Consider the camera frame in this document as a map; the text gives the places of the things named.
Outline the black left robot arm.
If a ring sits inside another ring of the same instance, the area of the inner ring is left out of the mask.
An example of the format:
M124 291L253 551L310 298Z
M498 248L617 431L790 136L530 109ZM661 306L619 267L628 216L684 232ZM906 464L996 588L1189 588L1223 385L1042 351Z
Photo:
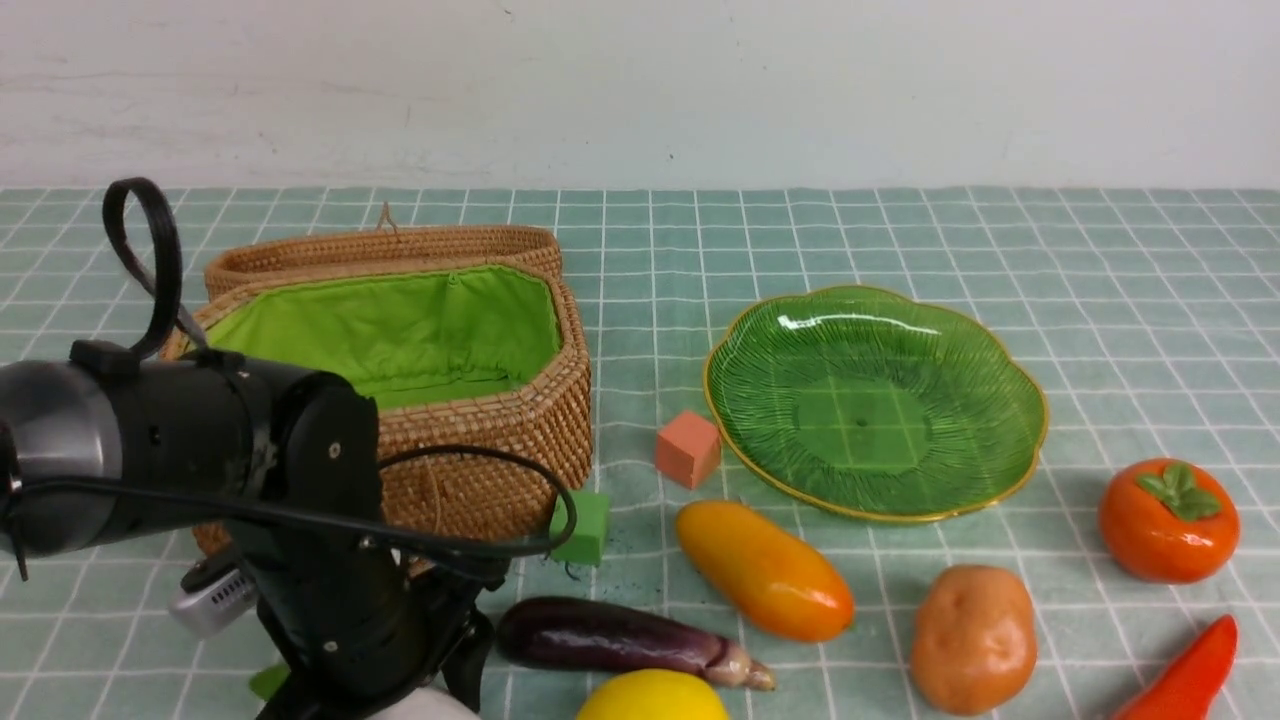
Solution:
M264 719L374 719L434 676L480 708L503 559L411 578L381 510L378 410L325 372L79 341L3 369L3 551L18 564L218 521L288 665Z

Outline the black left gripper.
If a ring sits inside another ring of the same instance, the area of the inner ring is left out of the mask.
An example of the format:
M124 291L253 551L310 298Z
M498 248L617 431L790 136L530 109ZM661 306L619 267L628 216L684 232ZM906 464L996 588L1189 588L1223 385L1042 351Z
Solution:
M508 555L475 543L411 579L388 547L343 530L225 529L289 669L260 717L369 719L434 676L480 712L494 626L475 602L506 579Z

